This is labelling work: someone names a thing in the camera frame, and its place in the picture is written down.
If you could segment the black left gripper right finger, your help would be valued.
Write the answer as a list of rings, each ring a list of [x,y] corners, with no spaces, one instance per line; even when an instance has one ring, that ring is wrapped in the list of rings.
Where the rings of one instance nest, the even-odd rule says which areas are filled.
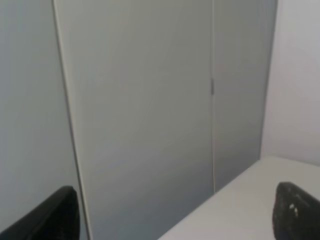
[[[280,182],[275,191],[272,229],[276,240],[318,240],[320,201],[292,182]]]

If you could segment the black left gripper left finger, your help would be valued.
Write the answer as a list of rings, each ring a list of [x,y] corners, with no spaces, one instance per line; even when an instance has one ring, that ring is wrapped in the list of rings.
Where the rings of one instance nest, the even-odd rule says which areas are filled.
[[[65,185],[0,233],[2,240],[78,240],[80,208],[76,190]]]

